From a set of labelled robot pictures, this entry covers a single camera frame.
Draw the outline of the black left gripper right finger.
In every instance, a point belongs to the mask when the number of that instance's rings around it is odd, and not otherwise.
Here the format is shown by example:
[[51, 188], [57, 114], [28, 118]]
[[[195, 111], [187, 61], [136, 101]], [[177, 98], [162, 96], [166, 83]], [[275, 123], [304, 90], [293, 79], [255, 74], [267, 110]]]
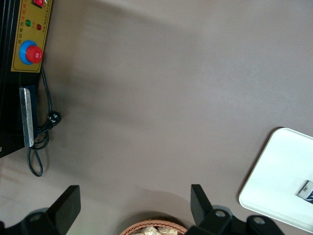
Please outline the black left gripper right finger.
[[239, 220], [223, 206], [212, 206], [201, 185], [191, 185], [190, 209], [195, 225], [188, 235], [282, 235], [276, 223], [261, 215]]

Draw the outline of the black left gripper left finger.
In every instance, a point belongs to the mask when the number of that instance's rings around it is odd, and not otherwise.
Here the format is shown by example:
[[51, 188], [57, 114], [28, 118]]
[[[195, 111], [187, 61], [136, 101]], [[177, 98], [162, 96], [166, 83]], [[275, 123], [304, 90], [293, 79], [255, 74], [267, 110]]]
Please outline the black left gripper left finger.
[[80, 187], [71, 185], [49, 208], [35, 210], [11, 227], [5, 227], [1, 222], [0, 233], [2, 235], [65, 235], [80, 211]]

